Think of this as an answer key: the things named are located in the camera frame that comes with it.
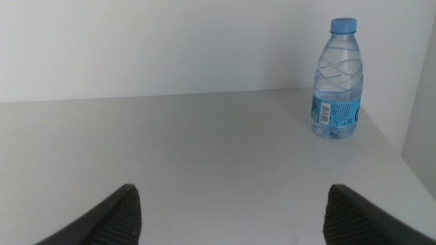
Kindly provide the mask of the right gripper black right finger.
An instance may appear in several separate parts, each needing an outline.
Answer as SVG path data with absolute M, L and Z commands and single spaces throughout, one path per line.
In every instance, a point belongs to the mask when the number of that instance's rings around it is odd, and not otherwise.
M 327 245 L 435 245 L 344 184 L 330 187 L 323 235 Z

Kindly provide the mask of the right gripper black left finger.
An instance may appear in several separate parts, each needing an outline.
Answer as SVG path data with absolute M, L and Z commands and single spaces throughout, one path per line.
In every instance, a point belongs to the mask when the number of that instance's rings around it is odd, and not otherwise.
M 140 195 L 124 184 L 94 208 L 37 245 L 138 245 L 142 229 Z

